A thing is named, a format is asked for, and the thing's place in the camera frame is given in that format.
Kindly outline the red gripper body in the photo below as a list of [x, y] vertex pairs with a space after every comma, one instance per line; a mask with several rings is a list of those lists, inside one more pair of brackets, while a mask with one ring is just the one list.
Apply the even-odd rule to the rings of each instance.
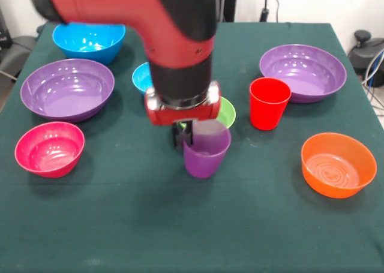
[[154, 87], [145, 92], [145, 109], [153, 125], [172, 125], [176, 122], [204, 121], [215, 119], [220, 110], [220, 87], [217, 81], [209, 84], [208, 91], [202, 95], [203, 101], [190, 107], [175, 107], [161, 101]]

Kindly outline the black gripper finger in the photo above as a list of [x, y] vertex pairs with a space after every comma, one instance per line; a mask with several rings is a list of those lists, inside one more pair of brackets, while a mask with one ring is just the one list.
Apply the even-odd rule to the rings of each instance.
[[185, 127], [183, 130], [183, 140], [188, 146], [193, 144], [193, 123], [193, 120], [184, 122]]
[[172, 142], [174, 148], [181, 145], [183, 130], [184, 129], [181, 125], [172, 125]]

